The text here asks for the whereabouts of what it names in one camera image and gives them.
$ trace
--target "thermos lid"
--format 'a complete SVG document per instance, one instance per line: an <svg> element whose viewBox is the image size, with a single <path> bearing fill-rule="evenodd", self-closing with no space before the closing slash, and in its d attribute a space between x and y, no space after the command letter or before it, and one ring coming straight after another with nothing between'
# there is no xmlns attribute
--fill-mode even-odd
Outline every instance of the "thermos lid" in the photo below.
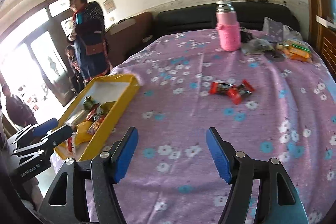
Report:
<svg viewBox="0 0 336 224"><path fill-rule="evenodd" d="M216 11L218 13L228 13L235 11L235 9L232 6L232 2L229 0L219 0L216 2L216 4L217 4Z"/></svg>

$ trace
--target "purple bedspread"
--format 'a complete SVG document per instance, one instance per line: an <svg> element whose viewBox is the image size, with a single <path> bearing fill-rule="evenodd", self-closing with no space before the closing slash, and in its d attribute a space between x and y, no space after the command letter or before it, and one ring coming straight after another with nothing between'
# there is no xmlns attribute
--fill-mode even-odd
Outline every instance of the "purple bedspread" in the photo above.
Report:
<svg viewBox="0 0 336 224"><path fill-rule="evenodd" d="M127 223L218 222L231 186L206 145L209 127L253 159L280 159L310 223L335 201L336 85L317 54L313 64L270 62L225 52L217 31L203 30L161 37L114 68L117 73L132 73L142 85L107 142L121 139L129 126L139 131L126 177L115 186ZM212 81L243 79L256 91L240 105L208 92ZM246 223L253 222L257 194L255 181Z"/></svg>

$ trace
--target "snack box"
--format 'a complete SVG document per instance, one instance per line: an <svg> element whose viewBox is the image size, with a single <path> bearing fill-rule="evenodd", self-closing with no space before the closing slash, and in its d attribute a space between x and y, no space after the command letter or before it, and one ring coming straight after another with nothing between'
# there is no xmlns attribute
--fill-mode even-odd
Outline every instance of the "snack box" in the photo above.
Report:
<svg viewBox="0 0 336 224"><path fill-rule="evenodd" d="M115 101L115 104L93 135L91 141L82 143L76 147L75 155L67 151L65 142L54 148L56 153L64 160L69 157L73 157L76 160L93 159L100 153L105 141L124 113L129 102L137 93L139 87L134 75L108 75L94 78L64 112L58 121L59 125L57 128L63 126L70 117L84 109L83 103L86 96L91 96L100 104L113 101Z"/></svg>

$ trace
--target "bright window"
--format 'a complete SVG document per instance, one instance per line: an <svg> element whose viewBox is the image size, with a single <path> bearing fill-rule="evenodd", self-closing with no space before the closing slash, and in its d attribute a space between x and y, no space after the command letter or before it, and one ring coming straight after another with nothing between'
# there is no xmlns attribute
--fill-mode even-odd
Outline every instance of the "bright window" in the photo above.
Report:
<svg viewBox="0 0 336 224"><path fill-rule="evenodd" d="M47 11L45 8L36 12L34 15L27 18L18 27L16 27L1 43L0 43L0 62L4 60L4 57L25 38L31 32L40 27L43 23L49 20Z"/></svg>
<svg viewBox="0 0 336 224"><path fill-rule="evenodd" d="M57 0L49 5L50 14L52 17L70 9L70 0Z"/></svg>

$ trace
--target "black headboard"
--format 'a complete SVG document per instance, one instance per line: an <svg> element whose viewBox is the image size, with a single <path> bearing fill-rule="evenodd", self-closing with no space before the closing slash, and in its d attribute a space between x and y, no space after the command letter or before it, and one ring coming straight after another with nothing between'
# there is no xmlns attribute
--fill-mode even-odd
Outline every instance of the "black headboard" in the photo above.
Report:
<svg viewBox="0 0 336 224"><path fill-rule="evenodd" d="M282 22L300 31L298 20L283 5L261 1L233 2L241 27L262 30L265 17ZM163 35L215 28L216 4L204 4L160 12L155 19L156 37Z"/></svg>

